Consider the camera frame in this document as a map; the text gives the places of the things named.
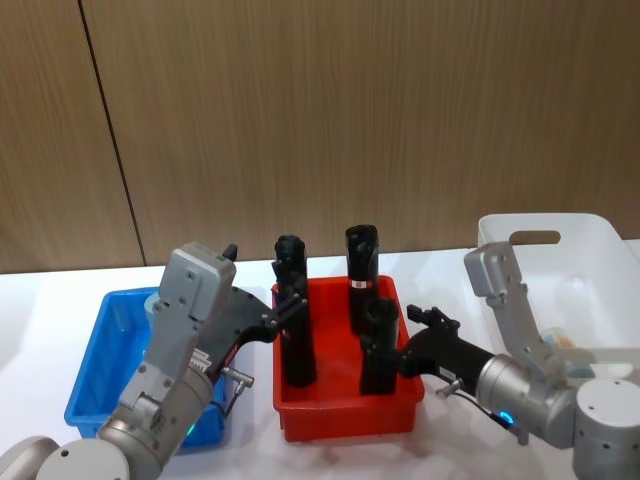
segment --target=robotic arm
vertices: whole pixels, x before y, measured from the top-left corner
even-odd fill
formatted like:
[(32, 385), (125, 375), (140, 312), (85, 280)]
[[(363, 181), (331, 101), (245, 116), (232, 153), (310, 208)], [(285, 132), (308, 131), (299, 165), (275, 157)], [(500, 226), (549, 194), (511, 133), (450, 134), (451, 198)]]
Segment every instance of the robotic arm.
[(232, 403), (251, 386), (251, 377), (228, 367), (238, 349), (274, 341), (306, 302), (293, 297), (272, 311), (232, 287), (235, 251), (218, 255), (197, 243), (174, 250), (150, 302), (149, 348), (98, 438), (63, 447), (27, 439), (0, 457), (0, 480), (158, 478), (212, 401), (221, 374), (239, 380)]
[(439, 391), (475, 396), (489, 416), (528, 443), (529, 434), (548, 444), (573, 447), (580, 480), (640, 478), (640, 387), (625, 381), (567, 382), (560, 352), (538, 333), (527, 286), (509, 243), (490, 243), (465, 257), (476, 295), (493, 309), (511, 354), (493, 355), (458, 337), (459, 322), (440, 310), (410, 305), (407, 316), (426, 329), (395, 352), (380, 352), (362, 338), (367, 355), (393, 364), (406, 377), (435, 375), (449, 383)]

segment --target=black cylindrical object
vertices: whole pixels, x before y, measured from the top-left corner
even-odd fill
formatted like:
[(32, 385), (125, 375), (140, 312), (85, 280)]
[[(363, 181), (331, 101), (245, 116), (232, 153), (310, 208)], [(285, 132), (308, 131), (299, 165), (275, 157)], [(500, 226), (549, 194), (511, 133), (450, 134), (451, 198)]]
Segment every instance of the black cylindrical object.
[(345, 237), (351, 331), (360, 335), (365, 304), (378, 298), (378, 230), (373, 225), (357, 225), (348, 228)]
[(392, 352), (398, 341), (398, 306), (390, 298), (376, 298), (365, 305), (363, 335), (373, 340), (368, 350), (363, 352), (360, 393), (381, 395), (396, 391), (396, 366), (385, 361), (384, 355)]
[[(308, 300), (307, 255), (305, 245), (295, 235), (282, 235), (275, 244), (272, 263), (278, 282), (276, 303), (298, 294)], [(316, 359), (309, 318), (309, 302), (292, 318), (280, 335), (280, 352), (285, 380), (295, 387), (306, 387), (316, 380)]]

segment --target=white table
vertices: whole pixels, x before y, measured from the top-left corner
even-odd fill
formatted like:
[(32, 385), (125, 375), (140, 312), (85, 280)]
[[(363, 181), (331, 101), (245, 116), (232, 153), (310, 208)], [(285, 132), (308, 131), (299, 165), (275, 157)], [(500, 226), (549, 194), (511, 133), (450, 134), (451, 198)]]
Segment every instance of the white table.
[[(640, 241), (629, 242), (640, 257)], [(462, 258), (468, 250), (386, 254), (402, 308), (437, 305), (462, 322), (460, 335), (490, 349), (480, 303)], [(268, 300), (269, 261), (239, 262), (235, 285)], [(310, 259), (310, 277), (344, 275), (343, 257)], [(102, 297), (156, 286), (162, 267), (0, 275), (0, 453), (31, 435), (63, 444), (79, 438), (63, 412)], [(409, 325), (411, 333), (420, 329)], [(573, 479), (571, 452), (536, 438), (528, 447), (457, 398), (438, 399), (443, 383), (423, 377), (427, 393), (413, 433), (288, 444), (272, 406), (271, 345), (251, 344), (236, 367), (256, 376), (236, 404), (222, 446), (175, 457), (163, 479)]]

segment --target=red plastic bin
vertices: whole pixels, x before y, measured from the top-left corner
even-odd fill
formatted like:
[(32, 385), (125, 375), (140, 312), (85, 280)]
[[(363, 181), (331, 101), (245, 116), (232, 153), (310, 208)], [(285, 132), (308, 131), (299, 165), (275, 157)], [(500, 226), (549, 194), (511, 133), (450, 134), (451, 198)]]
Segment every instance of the red plastic bin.
[[(380, 295), (398, 304), (393, 279), (379, 277)], [(413, 430), (416, 406), (424, 398), (420, 377), (398, 376), (393, 395), (360, 395), (362, 351), (351, 333), (347, 277), (308, 281), (317, 381), (305, 388), (284, 380), (280, 338), (273, 344), (273, 406), (288, 442), (403, 433)], [(400, 310), (398, 347), (409, 341)]]

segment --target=wooden wall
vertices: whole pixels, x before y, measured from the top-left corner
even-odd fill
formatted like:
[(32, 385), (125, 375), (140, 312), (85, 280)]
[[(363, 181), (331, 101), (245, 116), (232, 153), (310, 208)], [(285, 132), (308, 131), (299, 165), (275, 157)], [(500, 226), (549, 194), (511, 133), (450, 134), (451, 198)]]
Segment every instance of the wooden wall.
[(0, 0), (0, 272), (141, 262), (77, 2)]
[[(192, 239), (267, 258), (285, 232), (340, 253), (360, 222), (387, 251), (471, 246), (491, 212), (590, 211), (640, 237), (640, 2), (81, 5), (150, 264)], [(110, 230), (126, 245), (93, 247), (133, 261), (130, 222)], [(96, 248), (83, 261), (109, 263)]]

